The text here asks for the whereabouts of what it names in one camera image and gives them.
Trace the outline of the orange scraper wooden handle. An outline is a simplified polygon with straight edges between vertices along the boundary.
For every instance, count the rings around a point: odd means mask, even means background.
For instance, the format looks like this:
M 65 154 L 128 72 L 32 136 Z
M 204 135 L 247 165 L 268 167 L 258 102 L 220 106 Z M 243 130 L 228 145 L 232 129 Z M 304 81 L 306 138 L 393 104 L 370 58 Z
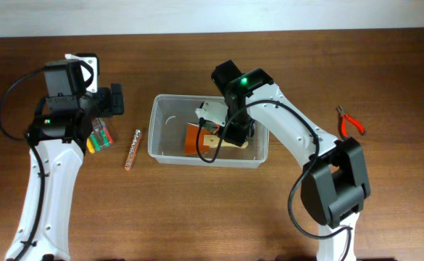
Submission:
M 220 137 L 218 135 L 204 128 L 199 132 L 199 126 L 197 124 L 187 123 L 184 153 L 186 155 L 192 155 L 197 154 L 197 151 L 204 153 L 210 149 L 216 149 L 219 141 Z

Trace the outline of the clear screwdriver set case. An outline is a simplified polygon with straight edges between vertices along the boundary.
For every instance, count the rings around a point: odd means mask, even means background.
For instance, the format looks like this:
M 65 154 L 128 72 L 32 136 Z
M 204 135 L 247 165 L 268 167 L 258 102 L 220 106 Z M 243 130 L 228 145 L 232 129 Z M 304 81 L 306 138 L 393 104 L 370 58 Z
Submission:
M 113 145 L 113 138 L 103 118 L 92 121 L 93 131 L 86 140 L 86 148 L 91 153 L 100 152 Z

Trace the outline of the orange socket rail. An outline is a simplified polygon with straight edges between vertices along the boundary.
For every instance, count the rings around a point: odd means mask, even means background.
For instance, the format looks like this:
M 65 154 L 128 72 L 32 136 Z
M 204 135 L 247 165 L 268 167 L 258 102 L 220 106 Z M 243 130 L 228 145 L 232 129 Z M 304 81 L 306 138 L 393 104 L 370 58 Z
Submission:
M 125 161 L 125 170 L 127 171 L 130 171 L 133 166 L 141 139 L 142 139 L 142 130 L 136 129 L 132 137 L 131 145 L 130 145 L 128 155 Z

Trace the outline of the orange black needle-nose pliers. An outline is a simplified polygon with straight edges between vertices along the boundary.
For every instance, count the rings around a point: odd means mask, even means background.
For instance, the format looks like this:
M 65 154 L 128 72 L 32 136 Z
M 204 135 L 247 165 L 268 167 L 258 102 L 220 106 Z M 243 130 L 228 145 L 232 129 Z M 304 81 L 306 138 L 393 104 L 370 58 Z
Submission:
M 220 125 L 211 121 L 205 121 L 201 124 L 202 128 L 215 135 L 220 130 Z

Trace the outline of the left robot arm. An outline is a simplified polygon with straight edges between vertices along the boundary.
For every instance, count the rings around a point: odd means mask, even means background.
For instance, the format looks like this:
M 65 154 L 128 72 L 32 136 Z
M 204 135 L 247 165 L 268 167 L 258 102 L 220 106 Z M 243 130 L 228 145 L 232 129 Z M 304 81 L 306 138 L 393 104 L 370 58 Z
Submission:
M 70 212 L 75 181 L 93 121 L 125 111 L 122 86 L 100 88 L 94 53 L 66 54 L 12 84 L 43 73 L 47 93 L 22 140 L 30 148 L 30 176 L 20 222 L 6 260 L 69 260 Z

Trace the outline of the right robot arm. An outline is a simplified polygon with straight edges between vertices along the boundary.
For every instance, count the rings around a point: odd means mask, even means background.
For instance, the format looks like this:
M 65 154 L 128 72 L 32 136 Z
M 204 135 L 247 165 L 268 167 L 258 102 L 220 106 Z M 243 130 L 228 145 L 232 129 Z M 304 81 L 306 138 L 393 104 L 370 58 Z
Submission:
M 227 106 L 218 121 L 220 140 L 241 146 L 254 123 L 266 127 L 302 169 L 288 196 L 291 222 L 318 240 L 317 260 L 355 260 L 355 226 L 370 196 L 360 143 L 314 124 L 261 68 L 243 73 L 228 60 L 211 79 Z

